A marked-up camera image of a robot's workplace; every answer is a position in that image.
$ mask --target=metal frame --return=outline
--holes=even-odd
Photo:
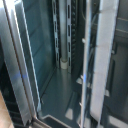
[[[83,64],[83,84],[82,84],[82,106],[81,106],[81,128],[84,127],[85,109],[86,109],[86,89],[87,89],[87,73],[89,63],[89,47],[91,36],[91,17],[92,17],[92,0],[86,0],[86,25],[84,39],[84,64]]]
[[[26,62],[26,66],[28,70],[28,76],[29,76],[29,80],[30,80],[30,85],[31,85],[31,90],[32,90],[32,96],[33,96],[33,101],[34,101],[34,107],[35,107],[35,111],[33,112],[33,117],[36,117],[36,111],[40,111],[41,110],[41,102],[40,102],[40,97],[39,97],[39,91],[38,91],[38,86],[37,86],[37,80],[36,80],[36,75],[35,75],[35,68],[34,68],[34,63],[33,63],[33,58],[32,58],[32,52],[31,52],[31,46],[30,46],[30,39],[29,39],[29,34],[28,34],[28,29],[27,29],[27,23],[26,23],[26,18],[25,18],[25,11],[24,11],[24,7],[23,7],[23,2],[22,0],[18,0],[15,2],[15,11],[16,11],[16,18],[17,18],[17,22],[20,22],[18,20],[18,14],[20,13],[20,20],[22,20],[22,26],[19,26],[19,31],[20,28],[24,28],[25,29],[25,36],[26,36],[26,45],[25,47],[28,47],[29,50],[29,58],[30,58],[30,63]]]
[[[14,47],[14,45],[16,45],[15,44],[16,42],[18,45],[18,40],[16,41],[13,38],[15,34],[11,33],[11,28],[10,28],[11,26],[9,24],[11,22],[8,21],[9,17],[7,16],[7,13],[9,13],[10,18],[15,19],[15,15],[14,15],[15,13],[14,13],[14,8],[13,8],[14,2],[10,1],[10,0],[6,1],[7,8],[8,8],[9,12],[6,12],[7,8],[5,10],[6,5],[4,2],[3,2],[3,0],[0,0],[0,17],[2,17],[2,18],[0,18],[1,43],[2,43],[2,48],[3,48],[5,63],[6,63],[9,77],[10,77],[10,80],[12,83],[16,101],[18,103],[22,121],[23,121],[23,124],[26,125],[26,123],[31,120],[31,113],[30,113],[30,109],[29,109],[30,106],[28,105],[26,92],[25,92],[24,86],[23,86],[23,82],[24,83],[27,82],[26,78],[28,78],[28,75],[25,72],[26,70],[24,70],[24,72],[21,72],[21,69],[19,68],[19,64],[20,64],[20,62],[18,61],[19,56],[16,53],[16,49],[15,49],[16,47]],[[17,29],[17,24],[13,24],[13,25],[14,25],[13,26],[14,30]]]
[[[119,0],[101,0],[94,61],[91,116],[100,126]]]
[[[56,11],[56,0],[52,0],[53,9],[53,24],[54,24],[54,38],[55,38],[55,53],[56,53],[56,66],[60,67],[60,53],[59,53],[59,43],[58,43],[58,31],[57,31],[57,11]]]
[[[67,51],[68,72],[71,73],[71,0],[67,0]]]

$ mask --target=floor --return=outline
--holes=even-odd
[[[52,116],[68,127],[79,128],[76,120],[80,94],[81,85],[76,83],[76,79],[66,70],[56,69],[42,97],[42,117]],[[73,111],[72,117],[68,117],[68,110]]]
[[[14,128],[0,91],[0,128]]]

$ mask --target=gray floor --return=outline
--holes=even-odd
[[[71,100],[73,92],[77,94],[75,102]],[[42,117],[40,119],[51,115],[70,127],[79,128],[76,120],[80,112],[80,94],[81,85],[76,83],[73,76],[67,70],[56,69],[42,97]],[[68,108],[72,108],[74,112],[73,119],[65,116]]]

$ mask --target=metal post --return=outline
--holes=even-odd
[[[66,0],[59,0],[61,68],[64,69],[67,68],[67,16],[66,16],[67,6],[66,5],[67,5]]]
[[[83,86],[82,86],[82,106],[81,106],[81,128],[84,127],[84,116],[86,106],[86,88],[87,88],[87,72],[89,60],[89,47],[91,36],[91,0],[86,0],[86,25],[85,25],[85,40],[84,44],[84,65],[83,65]]]

